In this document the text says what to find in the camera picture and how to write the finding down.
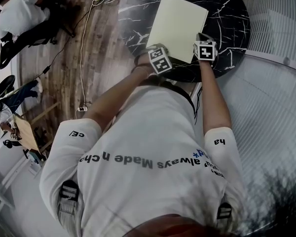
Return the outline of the cream folder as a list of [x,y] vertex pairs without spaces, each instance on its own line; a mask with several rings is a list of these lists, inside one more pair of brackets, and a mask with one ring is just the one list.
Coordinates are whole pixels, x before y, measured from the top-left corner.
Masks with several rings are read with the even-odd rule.
[[186,0],[161,0],[147,47],[163,44],[170,57],[190,64],[196,35],[203,31],[208,12]]

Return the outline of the person's white printed shirt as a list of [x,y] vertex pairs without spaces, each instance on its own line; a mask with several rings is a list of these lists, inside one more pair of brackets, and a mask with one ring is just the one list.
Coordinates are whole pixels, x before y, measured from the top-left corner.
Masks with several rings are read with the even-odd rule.
[[105,133],[83,118],[60,124],[39,184],[51,215],[72,236],[122,237],[150,219],[179,214],[234,231],[245,187],[234,134],[200,143],[191,104],[140,86]]

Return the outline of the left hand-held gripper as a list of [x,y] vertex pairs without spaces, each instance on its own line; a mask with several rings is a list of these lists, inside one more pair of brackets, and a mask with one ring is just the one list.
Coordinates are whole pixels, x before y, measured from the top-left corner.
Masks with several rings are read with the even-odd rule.
[[157,75],[172,70],[173,66],[168,57],[168,49],[163,44],[154,44],[146,48],[149,64]]

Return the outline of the black marble round table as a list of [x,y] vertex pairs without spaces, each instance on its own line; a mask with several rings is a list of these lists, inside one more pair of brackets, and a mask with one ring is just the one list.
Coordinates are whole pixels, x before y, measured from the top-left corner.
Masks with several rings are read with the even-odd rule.
[[[161,0],[120,0],[118,23],[121,37],[133,56],[145,49]],[[236,68],[250,40],[250,19],[242,0],[186,0],[209,11],[203,33],[217,43],[213,64],[219,78]]]

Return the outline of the person's left forearm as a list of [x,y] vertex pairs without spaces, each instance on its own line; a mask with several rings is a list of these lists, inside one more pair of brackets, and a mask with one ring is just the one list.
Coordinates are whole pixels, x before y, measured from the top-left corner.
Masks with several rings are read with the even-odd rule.
[[104,131],[136,87],[152,73],[153,68],[147,64],[135,67],[130,75],[102,94],[83,118],[94,120]]

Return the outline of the black office chair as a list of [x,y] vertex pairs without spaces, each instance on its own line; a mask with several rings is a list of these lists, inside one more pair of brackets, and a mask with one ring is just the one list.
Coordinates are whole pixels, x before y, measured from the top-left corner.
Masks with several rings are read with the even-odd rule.
[[55,0],[51,3],[52,8],[55,9],[55,18],[46,20],[31,30],[21,34],[16,40],[13,40],[12,34],[8,33],[1,40],[3,44],[0,45],[0,70],[4,69],[8,63],[25,47],[45,45],[48,42],[56,44],[54,39],[60,29],[67,33],[71,38],[75,37],[75,33],[69,31],[63,24],[63,16],[65,15],[64,5],[66,0]]

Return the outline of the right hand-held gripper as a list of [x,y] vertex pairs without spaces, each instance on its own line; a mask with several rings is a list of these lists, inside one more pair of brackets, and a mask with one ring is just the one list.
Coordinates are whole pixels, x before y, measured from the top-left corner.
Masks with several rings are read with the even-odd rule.
[[216,66],[219,57],[217,43],[209,35],[203,33],[196,34],[193,53],[197,60],[207,61],[212,67]]

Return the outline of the person's right forearm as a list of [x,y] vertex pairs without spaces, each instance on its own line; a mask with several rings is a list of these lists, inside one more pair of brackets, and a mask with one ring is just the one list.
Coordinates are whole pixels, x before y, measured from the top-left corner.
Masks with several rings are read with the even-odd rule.
[[199,61],[202,79],[203,131],[232,128],[230,112],[209,62]]

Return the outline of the light wooden table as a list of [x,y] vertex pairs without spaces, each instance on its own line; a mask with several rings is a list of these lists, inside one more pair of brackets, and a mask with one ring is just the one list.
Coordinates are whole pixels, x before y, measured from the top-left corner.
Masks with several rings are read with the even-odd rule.
[[54,103],[52,106],[48,107],[38,116],[33,118],[32,120],[26,120],[22,116],[15,114],[15,124],[18,129],[18,134],[20,136],[20,144],[28,149],[29,151],[36,151],[39,154],[43,155],[42,153],[52,145],[54,136],[52,135],[51,138],[45,143],[42,144],[40,147],[38,145],[38,140],[35,138],[35,127],[34,125],[48,115],[52,110],[57,108],[60,105],[60,102]]

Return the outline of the black chair seat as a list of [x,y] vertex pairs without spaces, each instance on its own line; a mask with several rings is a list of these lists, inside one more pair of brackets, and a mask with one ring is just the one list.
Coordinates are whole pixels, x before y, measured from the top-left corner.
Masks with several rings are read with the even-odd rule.
[[9,75],[0,83],[0,97],[14,90],[15,76]]

